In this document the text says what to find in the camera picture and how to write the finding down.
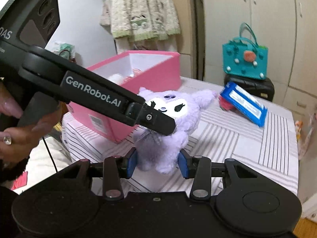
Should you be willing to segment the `person's left hand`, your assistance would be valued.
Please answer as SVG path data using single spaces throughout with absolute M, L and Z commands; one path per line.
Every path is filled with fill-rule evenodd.
M 10 117 L 20 118 L 22 109 L 13 99 L 3 84 L 1 84 L 1 113 Z M 15 164 L 27 158 L 39 140 L 48 134 L 59 122 L 62 108 L 44 115 L 37 124 L 24 127 L 7 128 L 1 132 L 1 160 Z

